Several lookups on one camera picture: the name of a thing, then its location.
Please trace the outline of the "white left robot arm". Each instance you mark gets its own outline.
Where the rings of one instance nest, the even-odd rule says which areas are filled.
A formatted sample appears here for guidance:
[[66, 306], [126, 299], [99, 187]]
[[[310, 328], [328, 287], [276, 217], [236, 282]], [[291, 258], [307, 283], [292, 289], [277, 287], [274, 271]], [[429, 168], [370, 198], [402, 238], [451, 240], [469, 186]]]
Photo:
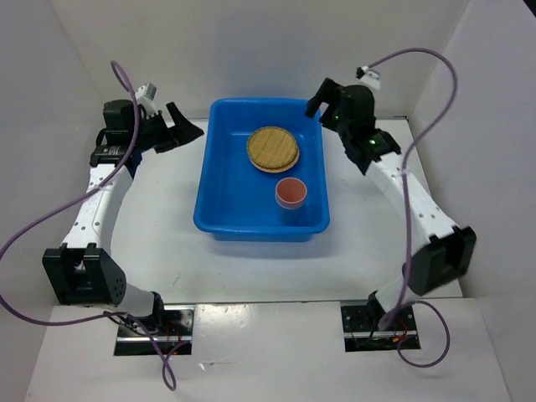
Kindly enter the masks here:
[[141, 100], [137, 106], [129, 100], [105, 103], [105, 126], [90, 156], [87, 190], [91, 196], [81, 203], [60, 246], [48, 248], [42, 258], [60, 304], [127, 312], [151, 335], [160, 333], [167, 324], [162, 298], [128, 283], [124, 270], [111, 258], [111, 237], [142, 154], [149, 150], [168, 152], [204, 134], [174, 103], [166, 107], [172, 126], [150, 101]]

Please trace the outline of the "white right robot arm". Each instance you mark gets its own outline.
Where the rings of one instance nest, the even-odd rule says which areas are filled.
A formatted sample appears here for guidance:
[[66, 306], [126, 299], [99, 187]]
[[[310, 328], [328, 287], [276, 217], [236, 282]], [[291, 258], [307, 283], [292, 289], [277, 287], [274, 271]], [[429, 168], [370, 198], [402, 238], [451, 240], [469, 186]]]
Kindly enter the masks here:
[[477, 235], [441, 210], [407, 167], [396, 140], [377, 128], [374, 95], [368, 87], [343, 86], [326, 78], [307, 102], [305, 115], [314, 117], [321, 104], [327, 105], [319, 119], [322, 126], [338, 134], [347, 158], [406, 223], [401, 273], [368, 299], [368, 322], [385, 329], [401, 308], [467, 273]]

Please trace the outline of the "yellow woven bamboo plate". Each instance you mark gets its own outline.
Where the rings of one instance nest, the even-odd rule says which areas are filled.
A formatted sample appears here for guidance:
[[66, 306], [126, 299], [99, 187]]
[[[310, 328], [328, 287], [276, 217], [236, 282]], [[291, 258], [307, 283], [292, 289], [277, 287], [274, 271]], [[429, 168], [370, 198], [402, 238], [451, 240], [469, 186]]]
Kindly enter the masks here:
[[246, 152], [257, 167], [277, 170], [291, 165], [298, 158], [299, 146], [288, 130], [265, 126], [249, 136]]

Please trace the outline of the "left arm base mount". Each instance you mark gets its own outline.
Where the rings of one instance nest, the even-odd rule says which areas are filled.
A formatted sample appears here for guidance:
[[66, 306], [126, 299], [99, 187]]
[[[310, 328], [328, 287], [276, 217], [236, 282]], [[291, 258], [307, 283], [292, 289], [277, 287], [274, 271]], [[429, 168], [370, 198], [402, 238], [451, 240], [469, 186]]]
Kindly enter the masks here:
[[[158, 327], [150, 317], [138, 320], [152, 335], [161, 353], [166, 356], [192, 353], [194, 305], [167, 304], [163, 307], [162, 322]], [[114, 355], [117, 357], [157, 355], [149, 337], [131, 319], [113, 318], [118, 324]]]

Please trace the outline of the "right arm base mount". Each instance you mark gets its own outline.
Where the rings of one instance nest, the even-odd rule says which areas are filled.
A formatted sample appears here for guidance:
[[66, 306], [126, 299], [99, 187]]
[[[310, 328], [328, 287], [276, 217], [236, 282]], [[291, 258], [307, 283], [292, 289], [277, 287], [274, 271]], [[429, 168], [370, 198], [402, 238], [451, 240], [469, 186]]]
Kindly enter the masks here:
[[402, 310], [392, 325], [384, 331], [369, 315], [364, 304], [342, 304], [340, 306], [343, 340], [346, 353], [381, 352], [402, 349], [420, 349], [413, 309]]

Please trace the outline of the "pink plastic cup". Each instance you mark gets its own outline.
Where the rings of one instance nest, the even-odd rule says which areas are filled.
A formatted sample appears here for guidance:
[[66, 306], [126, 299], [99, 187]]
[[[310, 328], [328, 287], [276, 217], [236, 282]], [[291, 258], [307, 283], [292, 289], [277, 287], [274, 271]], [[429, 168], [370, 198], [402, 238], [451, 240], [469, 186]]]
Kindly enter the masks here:
[[283, 178], [276, 185], [276, 202], [285, 209], [299, 209], [307, 197], [307, 186], [299, 178]]

